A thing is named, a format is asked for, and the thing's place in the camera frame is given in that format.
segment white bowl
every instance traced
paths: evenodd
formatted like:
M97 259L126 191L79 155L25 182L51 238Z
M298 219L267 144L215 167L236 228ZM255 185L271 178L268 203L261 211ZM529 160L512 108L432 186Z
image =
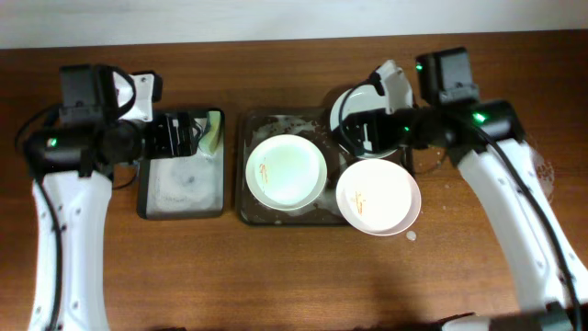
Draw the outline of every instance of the white bowl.
M249 155L245 180L251 193L267 207L294 211L313 202L327 180L321 151L292 134L271 137Z
M421 210L421 191L414 178L401 166L379 159L347 168L337 183L336 198L345 219L366 234L398 234Z

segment wood grain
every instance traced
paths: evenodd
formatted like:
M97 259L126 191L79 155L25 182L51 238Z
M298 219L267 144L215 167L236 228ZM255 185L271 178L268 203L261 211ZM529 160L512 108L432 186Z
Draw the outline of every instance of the wood grain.
M17 127L60 98L58 67L109 63L164 77L157 107L208 104L226 112L226 212L148 222L136 187L108 209L104 292L114 330L349 329L517 310L503 253L472 191L449 164L418 178L423 214L378 238L352 228L252 228L232 211L235 128L256 107L316 107L386 59L468 47L485 99L510 100L555 168L552 206L588 262L588 32L382 37L0 51L0 328L24 329L34 295L37 230L30 180L12 152Z

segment small tray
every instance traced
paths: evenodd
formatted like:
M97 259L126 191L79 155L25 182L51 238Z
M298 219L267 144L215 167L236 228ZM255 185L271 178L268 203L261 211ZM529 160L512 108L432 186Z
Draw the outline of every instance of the small tray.
M348 225L335 199L337 181L358 159L332 138L329 111L323 108L259 109L241 118L237 154L235 208L249 225ZM244 170L249 154L262 141L280 134L296 134L314 143L327 163L327 182L321 195L311 204L295 211L277 211L259 202L247 187ZM399 163L400 152L384 159Z
M181 108L206 123L220 113L220 141L214 154L141 161L137 213L146 220L179 220L222 215L224 206L224 113L217 108Z

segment black cable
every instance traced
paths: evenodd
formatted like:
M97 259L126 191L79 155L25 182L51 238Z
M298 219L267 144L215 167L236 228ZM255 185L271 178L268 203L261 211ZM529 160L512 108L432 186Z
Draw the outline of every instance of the black cable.
M414 157L412 147L401 148L401 166L408 171L411 177L416 179L416 173L414 171Z
M18 142L20 141L20 137L22 134L28 129L30 124L32 124L35 120L38 120L41 116L45 114L51 114L52 112L59 112L59 109L62 107L62 104L54 104L45 109L38 111L35 115L31 116L23 125L20 126L18 129L17 134L15 135L15 151L18 153ZM53 124L54 121L46 121L46 124Z
M57 320L59 318L59 311L62 305L62 229L59 225L59 219L57 213L51 204L49 194L41 184L42 180L35 178L34 182L39 187L45 203L49 208L49 214L51 216L51 230L55 233L55 293L53 294L53 307L51 308L51 320L46 330L54 331L58 328Z
M339 115L338 115L338 120L339 120L339 132L341 133L341 137L343 138L343 140L347 143L347 145L349 145L349 148L351 148L351 151L349 151L349 153L353 154L355 149L359 149L361 150L364 154L368 154L371 153L370 151L366 150L366 148L364 146L358 146L356 144L354 144L351 139L349 138L349 136L347 136L347 132L345 132L345 128L343 126L343 111L344 111L344 106L345 103L347 102L347 100L349 99L349 97L361 86L366 86L366 85L371 85L371 83L368 80L365 80L359 84L357 84L356 86L353 86L349 92L347 92L343 98L343 101L341 101L341 106L339 106Z
M455 116L450 116L450 117L453 118L454 120L461 122L462 124L465 124L470 129L473 129L476 133L479 134L479 136L484 141L486 141L486 143L488 143L496 151L496 153L503 160L504 165L508 169L508 172L510 173L510 175L513 177L514 181L516 182L516 185L518 185L521 192L523 193L523 195L528 200L529 204L531 205L531 207L533 208L533 210L537 214L537 217L541 221L543 227L545 228L546 233L548 234L548 238L549 238L549 241L551 242L551 246L553 247L553 250L555 251L556 258L558 260L558 265L560 267L561 273L563 274L563 278L565 280L568 294L570 295L570 300L571 300L573 314L574 314L574 324L575 324L574 329L576 331L582 331L582 308L580 306L580 302L578 301L578 295L576 294L576 290L573 285L573 276L570 272L570 269L568 268L568 265L567 265L566 259L565 259L565 255L563 253L563 249L561 248L560 242L558 241L558 237L556 236L555 231L553 230L553 227L551 226L551 223L549 222L548 216L541 209L541 206L539 206L538 202L535 200L535 197L533 197L531 190L525 184L523 179L518 175L515 167L510 162L510 160L508 159L508 157L504 153L503 149L498 145L498 143L496 143L496 141L490 135L488 135L488 133L486 133L484 130L482 130L480 127L474 125L473 123L468 122L466 120L463 120L461 118L455 117Z
M202 125L200 123L198 123L197 121L194 121L194 123L196 124L196 128L194 128L194 129L196 129L196 131L198 132L195 135L198 140L198 149L200 150L200 152L202 152L202 148L200 148L200 139L204 138L204 136L209 133L209 131L210 131L209 123L208 122L206 123L205 129L202 129Z

